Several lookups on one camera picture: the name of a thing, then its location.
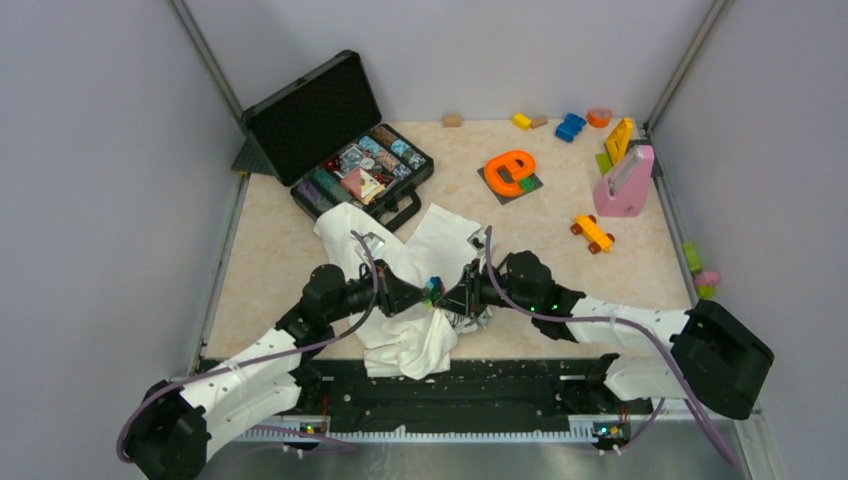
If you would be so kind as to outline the colourful beaded brooch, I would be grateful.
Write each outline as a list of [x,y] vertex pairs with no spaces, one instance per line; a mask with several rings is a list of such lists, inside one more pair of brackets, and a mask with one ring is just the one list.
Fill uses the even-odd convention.
[[438,301],[444,296],[446,289],[442,279],[439,276],[430,277],[425,283],[425,298],[423,302],[428,306],[435,308]]

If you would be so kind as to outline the white printed t-shirt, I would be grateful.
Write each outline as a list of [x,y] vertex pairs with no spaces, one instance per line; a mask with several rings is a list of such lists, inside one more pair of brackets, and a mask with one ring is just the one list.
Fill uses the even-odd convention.
[[464,267],[478,256],[472,238],[480,223],[436,204],[427,209],[408,240],[401,241],[363,211],[343,204],[322,214],[314,228],[330,263],[357,279],[361,265],[374,260],[381,270],[377,305],[356,331],[371,377],[421,380],[446,372],[459,336],[474,330],[472,320],[434,306],[438,279],[456,286]]

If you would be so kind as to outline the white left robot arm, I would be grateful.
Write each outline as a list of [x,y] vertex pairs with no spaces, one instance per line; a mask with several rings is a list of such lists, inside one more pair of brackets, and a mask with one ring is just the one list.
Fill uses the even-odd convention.
[[375,311],[392,317],[424,296],[383,260],[361,265],[354,279],[336,265],[316,267],[299,301],[248,348],[212,370],[151,387],[122,427],[118,458],[149,479],[197,478],[222,447],[260,421],[317,407],[321,388],[300,369],[324,347],[352,335]]

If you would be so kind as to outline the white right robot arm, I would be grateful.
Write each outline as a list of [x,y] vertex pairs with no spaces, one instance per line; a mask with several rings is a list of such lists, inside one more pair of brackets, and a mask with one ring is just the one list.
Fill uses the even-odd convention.
[[435,305],[469,319],[489,307],[510,308],[529,316],[551,339],[618,347],[602,374],[586,385],[589,404],[600,412],[629,400],[677,398],[746,420],[775,359],[715,301],[672,310],[607,302],[556,283],[530,251],[508,255],[498,267],[486,259],[472,261]]

